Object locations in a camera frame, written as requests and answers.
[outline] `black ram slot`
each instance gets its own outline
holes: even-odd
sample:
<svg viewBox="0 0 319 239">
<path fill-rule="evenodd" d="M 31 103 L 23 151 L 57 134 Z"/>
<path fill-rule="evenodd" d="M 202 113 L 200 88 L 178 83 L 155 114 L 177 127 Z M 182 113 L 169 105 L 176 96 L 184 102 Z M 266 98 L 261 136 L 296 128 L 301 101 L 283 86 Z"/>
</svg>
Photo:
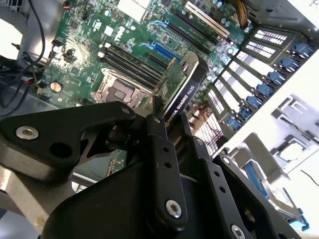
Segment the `black ram slot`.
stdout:
<svg viewBox="0 0 319 239">
<path fill-rule="evenodd" d="M 123 62 L 126 62 L 128 63 L 129 65 L 132 65 L 134 68 L 136 69 L 139 69 L 141 72 L 144 72 L 145 74 L 147 74 L 148 76 L 152 77 L 152 78 L 155 78 L 156 81 L 159 81 L 160 80 L 160 77 L 162 74 L 157 74 L 155 72 L 152 72 L 149 68 L 145 69 L 143 66 L 145 66 L 146 64 L 143 63 L 144 65 L 137 65 L 137 64 L 134 64 L 132 62 L 132 60 L 129 60 L 127 58 L 125 58 L 124 56 L 120 55 L 118 52 L 115 52 L 113 51 L 112 49 L 108 48 L 106 51 L 105 51 L 105 54 L 112 54 L 114 57 L 116 58 L 119 58 L 121 59 Z"/>
<path fill-rule="evenodd" d="M 161 60 L 159 60 L 158 58 L 154 57 L 153 55 L 149 55 L 149 59 L 153 62 L 155 62 L 156 64 L 158 64 L 159 66 L 163 67 L 164 69 L 168 68 L 168 64 L 166 64 L 165 62 L 162 62 Z"/>
<path fill-rule="evenodd" d="M 206 47 L 204 47 L 203 45 L 201 45 L 198 41 L 194 40 L 193 38 L 191 38 L 190 36 L 188 36 L 185 32 L 181 31 L 180 29 L 178 29 L 176 26 L 174 26 L 173 24 L 169 23 L 168 24 L 168 28 L 170 30 L 172 30 L 173 32 L 175 32 L 177 35 L 180 35 L 181 37 L 183 37 L 184 39 L 186 39 L 187 41 L 189 41 L 190 43 L 192 43 L 194 46 L 196 46 L 200 51 L 202 51 L 203 53 L 205 53 L 206 55 L 210 54 L 210 50 L 208 50 Z"/>
<path fill-rule="evenodd" d="M 134 72 L 132 72 L 131 70 L 127 69 L 126 67 L 118 64 L 118 62 L 109 59 L 109 58 L 104 58 L 103 59 L 105 62 L 107 62 L 108 64 L 110 64 L 111 66 L 113 66 L 115 69 L 119 70 L 120 72 L 124 73 L 125 75 L 131 77 L 132 79 L 136 80 L 138 83 L 149 87 L 150 89 L 154 89 L 155 88 L 155 84 L 153 84 L 152 82 L 146 80 L 143 77 L 140 77 L 138 75 L 136 75 Z"/>
<path fill-rule="evenodd" d="M 149 66 L 148 64 L 145 64 L 145 62 L 139 58 L 137 58 L 136 56 L 122 50 L 120 47 L 118 47 L 117 45 L 112 44 L 111 47 L 109 48 L 109 50 L 111 50 L 112 52 L 116 53 L 118 55 L 117 52 L 123 54 L 126 56 L 127 59 L 134 59 L 135 61 L 138 61 L 142 66 L 142 68 L 145 68 L 144 70 L 147 70 L 148 72 L 153 72 L 155 75 L 158 75 L 159 77 L 162 76 L 162 72 L 160 72 L 159 70 L 153 68 L 152 66 Z"/>
<path fill-rule="evenodd" d="M 175 16 L 181 20 L 182 22 L 184 22 L 186 25 L 188 25 L 189 27 L 191 27 L 194 31 L 197 31 L 198 33 L 202 34 L 203 37 L 206 38 L 206 40 L 210 41 L 211 43 L 213 43 L 214 45 L 216 45 L 218 43 L 218 40 L 210 35 L 208 35 L 204 30 L 198 28 L 198 26 L 196 26 L 195 23 L 193 23 L 188 17 L 186 17 L 185 15 L 183 15 L 183 13 L 181 13 L 181 11 L 176 11 Z"/>
<path fill-rule="evenodd" d="M 150 75 L 148 72 L 146 72 L 145 70 L 137 67 L 136 65 L 132 64 L 129 61 L 124 60 L 122 57 L 119 57 L 118 55 L 114 55 L 112 52 L 107 52 L 106 53 L 106 57 L 113 59 L 114 61 L 118 62 L 119 64 L 127 67 L 128 69 L 130 69 L 131 71 L 135 72 L 136 74 L 140 75 L 141 77 L 148 79 L 149 81 L 151 81 L 152 83 L 157 83 L 160 79 L 156 78 L 153 75 Z"/>
</svg>

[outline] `ram slot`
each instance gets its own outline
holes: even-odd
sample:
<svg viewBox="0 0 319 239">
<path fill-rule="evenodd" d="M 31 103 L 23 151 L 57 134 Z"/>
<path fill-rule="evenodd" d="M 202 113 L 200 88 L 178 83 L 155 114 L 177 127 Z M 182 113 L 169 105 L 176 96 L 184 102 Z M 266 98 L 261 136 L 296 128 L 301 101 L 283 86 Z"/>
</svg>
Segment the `ram slot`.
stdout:
<svg viewBox="0 0 319 239">
<path fill-rule="evenodd" d="M 147 72 L 137 68 L 134 64 L 131 64 L 131 62 L 123 61 L 121 58 L 118 58 L 116 55 L 107 54 L 106 57 L 118 62 L 118 64 L 121 64 L 122 66 L 127 67 L 127 69 L 135 72 L 135 74 L 147 79 L 148 81 L 150 81 L 154 84 L 156 84 L 159 81 L 159 79 L 157 79 L 154 76 L 148 74 Z"/>
<path fill-rule="evenodd" d="M 213 28 L 222 37 L 227 38 L 229 36 L 229 34 L 230 34 L 229 31 L 227 31 L 224 27 L 222 27 L 216 21 L 211 19 L 207 14 L 205 14 L 202 10 L 200 10 L 198 7 L 196 7 L 191 2 L 188 1 L 185 5 L 185 8 L 187 10 L 189 10 L 191 13 L 193 13 L 194 15 L 196 15 L 199 19 L 201 19 L 203 22 L 205 22 L 211 28 Z"/>
<path fill-rule="evenodd" d="M 149 59 L 151 61 L 153 61 L 154 63 L 158 64 L 159 66 L 163 67 L 164 69 L 167 69 L 167 67 L 168 67 L 168 64 L 159 60 L 158 58 L 154 57 L 153 55 L 149 55 Z"/>
<path fill-rule="evenodd" d="M 125 75 L 131 77 L 140 84 L 149 87 L 150 89 L 154 89 L 154 87 L 156 86 L 156 82 L 153 79 L 149 78 L 147 75 L 143 74 L 132 65 L 121 61 L 119 58 L 113 57 L 111 55 L 106 55 L 103 60 L 114 68 L 123 72 Z"/>
<path fill-rule="evenodd" d="M 123 55 L 125 56 L 125 58 L 129 61 L 132 62 L 132 60 L 136 61 L 139 63 L 139 65 L 144 68 L 144 70 L 153 73 L 154 75 L 157 75 L 159 78 L 162 76 L 162 72 L 160 72 L 159 70 L 153 68 L 152 66 L 149 66 L 148 64 L 145 64 L 144 61 L 142 61 L 141 59 L 137 58 L 136 56 L 122 50 L 120 47 L 118 47 L 117 45 L 111 44 L 111 47 L 108 48 L 110 51 L 116 53 L 117 55 Z"/>
<path fill-rule="evenodd" d="M 200 33 L 207 41 L 210 41 L 211 43 L 213 43 L 214 45 L 216 45 L 218 43 L 218 40 L 212 36 L 210 36 L 209 34 L 207 34 L 207 32 L 205 32 L 204 30 L 198 28 L 198 26 L 196 26 L 195 23 L 193 23 L 188 17 L 186 17 L 185 15 L 183 15 L 183 13 L 181 11 L 176 11 L 175 16 L 181 20 L 182 22 L 184 22 L 186 25 L 188 25 L 189 27 L 191 27 L 194 31 Z"/>
<path fill-rule="evenodd" d="M 181 31 L 178 27 L 174 26 L 172 23 L 169 23 L 167 25 L 167 27 L 173 31 L 174 33 L 176 33 L 177 35 L 183 37 L 184 39 L 186 39 L 187 41 L 189 41 L 190 43 L 192 43 L 194 46 L 196 46 L 200 51 L 202 51 L 203 53 L 205 53 L 206 55 L 210 54 L 210 50 L 208 50 L 206 47 L 204 47 L 203 45 L 201 45 L 198 41 L 194 40 L 193 38 L 191 38 L 189 35 L 187 35 L 185 32 Z"/>
<path fill-rule="evenodd" d="M 151 72 L 149 72 L 148 70 L 146 70 L 145 68 L 143 68 L 140 65 L 134 64 L 132 63 L 130 60 L 126 59 L 125 57 L 121 56 L 120 54 L 111 51 L 110 49 L 108 49 L 105 52 L 106 55 L 112 55 L 114 58 L 118 58 L 123 64 L 127 64 L 129 66 L 132 66 L 134 69 L 136 69 L 138 72 L 140 72 L 143 75 L 148 76 L 150 79 L 153 79 L 155 82 L 160 80 L 160 75 L 159 74 L 152 74 Z"/>
</svg>

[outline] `capacitor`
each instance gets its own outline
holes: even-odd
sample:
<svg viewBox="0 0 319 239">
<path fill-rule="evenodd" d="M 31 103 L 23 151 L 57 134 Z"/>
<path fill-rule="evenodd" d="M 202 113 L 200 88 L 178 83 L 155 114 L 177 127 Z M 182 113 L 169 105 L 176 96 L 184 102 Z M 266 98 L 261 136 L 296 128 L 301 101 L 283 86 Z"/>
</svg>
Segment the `capacitor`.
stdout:
<svg viewBox="0 0 319 239">
<path fill-rule="evenodd" d="M 105 15 L 105 16 L 111 16 L 112 14 L 111 14 L 111 11 L 110 11 L 110 10 L 106 10 L 105 13 L 104 13 L 104 15 Z"/>
<path fill-rule="evenodd" d="M 50 84 L 51 91 L 54 91 L 55 93 L 59 93 L 62 91 L 62 85 L 59 82 L 52 82 Z"/>
</svg>

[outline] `black metal bracket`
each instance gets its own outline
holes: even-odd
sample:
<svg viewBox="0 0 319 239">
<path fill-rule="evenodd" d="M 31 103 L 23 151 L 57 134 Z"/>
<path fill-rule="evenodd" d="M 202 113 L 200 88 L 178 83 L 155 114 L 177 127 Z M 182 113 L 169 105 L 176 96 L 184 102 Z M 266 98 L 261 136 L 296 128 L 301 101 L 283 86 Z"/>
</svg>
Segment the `black metal bracket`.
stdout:
<svg viewBox="0 0 319 239">
<path fill-rule="evenodd" d="M 21 135 L 22 126 L 38 135 Z M 0 164 L 44 186 L 64 182 L 81 157 L 116 148 L 131 154 L 127 167 L 62 202 L 44 239 L 92 231 L 119 239 L 300 238 L 229 158 L 211 160 L 185 113 L 166 133 L 161 104 L 146 118 L 120 102 L 12 117 L 0 122 L 0 134 Z"/>
<path fill-rule="evenodd" d="M 0 164 L 40 181 L 66 180 L 79 163 L 81 153 L 108 153 L 105 145 L 107 133 L 117 124 L 131 124 L 136 118 L 134 111 L 121 102 L 75 107 L 58 111 L 10 117 L 0 122 Z M 36 130 L 37 137 L 22 139 Z"/>
</svg>

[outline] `mounting hole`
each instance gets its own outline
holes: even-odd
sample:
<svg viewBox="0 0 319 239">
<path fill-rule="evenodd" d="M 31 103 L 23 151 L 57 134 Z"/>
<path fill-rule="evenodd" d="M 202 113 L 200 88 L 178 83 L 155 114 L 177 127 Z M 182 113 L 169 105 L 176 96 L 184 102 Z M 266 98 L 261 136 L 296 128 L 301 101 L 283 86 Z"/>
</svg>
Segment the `mounting hole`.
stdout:
<svg viewBox="0 0 319 239">
<path fill-rule="evenodd" d="M 57 158 L 68 158 L 72 155 L 72 149 L 65 143 L 54 143 L 49 148 L 50 153 Z"/>
<path fill-rule="evenodd" d="M 219 190 L 222 191 L 223 193 L 226 193 L 226 190 L 222 186 L 219 187 Z"/>
<path fill-rule="evenodd" d="M 284 234 L 278 233 L 280 239 L 288 239 Z"/>
<path fill-rule="evenodd" d="M 170 162 L 165 162 L 164 165 L 166 166 L 166 168 L 171 168 L 171 163 Z"/>
<path fill-rule="evenodd" d="M 126 114 L 130 114 L 131 112 L 127 108 L 122 108 L 122 111 Z"/>
</svg>

